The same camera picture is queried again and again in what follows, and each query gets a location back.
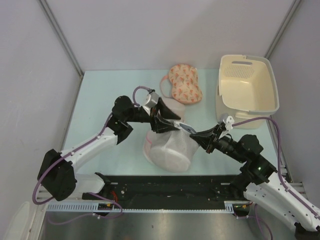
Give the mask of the grey trimmed mesh laundry bag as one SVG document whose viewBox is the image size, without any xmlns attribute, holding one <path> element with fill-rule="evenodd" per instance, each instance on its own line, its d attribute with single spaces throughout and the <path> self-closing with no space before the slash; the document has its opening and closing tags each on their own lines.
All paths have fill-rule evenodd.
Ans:
<svg viewBox="0 0 320 240">
<path fill-rule="evenodd" d="M 192 163 L 193 156 L 199 148 L 190 134 L 196 131 L 188 124 L 178 122 L 179 130 L 155 133 L 149 151 L 154 165 L 171 173 L 186 172 Z"/>
</svg>

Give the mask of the cream plastic basket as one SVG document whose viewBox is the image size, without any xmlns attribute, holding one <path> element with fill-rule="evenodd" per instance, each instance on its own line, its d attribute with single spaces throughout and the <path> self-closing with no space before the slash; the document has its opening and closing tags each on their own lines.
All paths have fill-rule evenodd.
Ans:
<svg viewBox="0 0 320 240">
<path fill-rule="evenodd" d="M 280 107 L 275 75 L 268 59 L 227 54 L 221 57 L 215 91 L 216 118 L 235 123 L 269 117 Z"/>
</svg>

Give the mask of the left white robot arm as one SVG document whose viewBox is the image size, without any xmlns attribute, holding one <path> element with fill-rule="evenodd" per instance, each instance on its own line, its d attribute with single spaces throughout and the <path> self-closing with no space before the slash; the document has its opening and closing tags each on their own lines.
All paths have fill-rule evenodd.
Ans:
<svg viewBox="0 0 320 240">
<path fill-rule="evenodd" d="M 43 186 L 52 199 L 68 198 L 80 184 L 76 171 L 107 148 L 122 143 L 133 131 L 133 123 L 148 123 L 157 134 L 179 130 L 181 118 L 152 92 L 142 106 L 136 106 L 126 96 L 118 97 L 102 130 L 79 146 L 69 150 L 49 150 L 43 158 L 37 176 L 37 187 Z"/>
</svg>

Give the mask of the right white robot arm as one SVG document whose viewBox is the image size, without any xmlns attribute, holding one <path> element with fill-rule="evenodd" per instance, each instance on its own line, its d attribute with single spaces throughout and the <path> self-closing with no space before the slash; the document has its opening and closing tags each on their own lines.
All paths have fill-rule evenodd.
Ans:
<svg viewBox="0 0 320 240">
<path fill-rule="evenodd" d="M 230 183 L 230 194 L 263 207 L 294 231 L 297 240 L 320 238 L 320 210 L 306 200 L 282 176 L 279 170 L 261 155 L 263 147 L 256 135 L 245 134 L 235 141 L 223 124 L 205 131 L 191 129 L 190 138 L 208 154 L 214 150 L 242 163 L 240 174 Z"/>
</svg>

